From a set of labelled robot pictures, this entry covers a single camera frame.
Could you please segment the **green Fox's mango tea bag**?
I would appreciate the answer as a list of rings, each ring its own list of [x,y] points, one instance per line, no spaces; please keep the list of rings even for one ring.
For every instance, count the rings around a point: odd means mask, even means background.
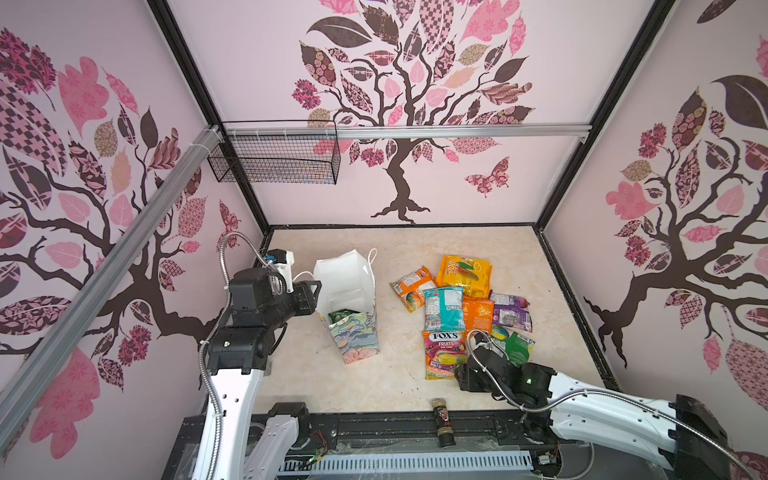
[[[333,327],[350,321],[364,320],[366,315],[351,309],[339,309],[329,313],[329,326]]]

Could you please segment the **floral paper bag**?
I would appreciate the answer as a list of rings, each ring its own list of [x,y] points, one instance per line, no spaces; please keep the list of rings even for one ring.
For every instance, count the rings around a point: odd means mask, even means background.
[[[338,257],[318,260],[313,271],[303,271],[293,277],[294,281],[311,279],[321,282],[316,312],[346,365],[380,352],[373,272],[376,256],[375,248],[365,255],[351,250]],[[366,318],[330,327],[329,313],[339,309],[362,312]]]

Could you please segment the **Fox's fruits candy bag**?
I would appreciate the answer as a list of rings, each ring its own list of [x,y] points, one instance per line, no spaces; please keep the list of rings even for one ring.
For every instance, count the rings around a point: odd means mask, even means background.
[[[425,378],[442,380],[454,377],[454,371],[468,359],[466,331],[423,331]]]

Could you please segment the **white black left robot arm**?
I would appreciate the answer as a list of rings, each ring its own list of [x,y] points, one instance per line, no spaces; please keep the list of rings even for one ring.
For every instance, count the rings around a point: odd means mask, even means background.
[[[255,267],[228,282],[223,324],[202,346],[201,369],[209,395],[195,479],[273,479],[289,450],[308,438],[303,402],[277,403],[253,449],[247,447],[253,404],[279,341],[276,330],[316,310],[322,285],[290,285],[274,267]]]

